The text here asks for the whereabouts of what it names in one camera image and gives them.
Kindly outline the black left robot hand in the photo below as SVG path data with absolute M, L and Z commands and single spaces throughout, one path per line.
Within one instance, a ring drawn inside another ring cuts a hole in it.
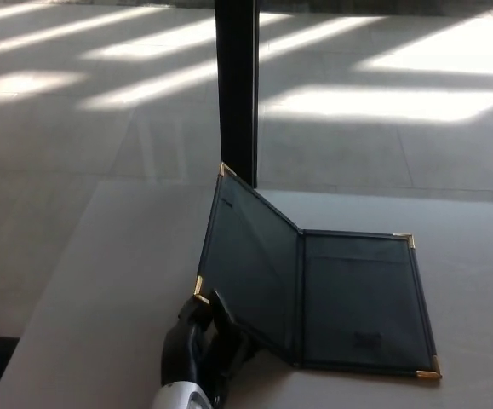
M 257 350 L 218 291 L 195 294 L 164 338 L 160 392 L 175 408 L 222 408 L 231 381 Z

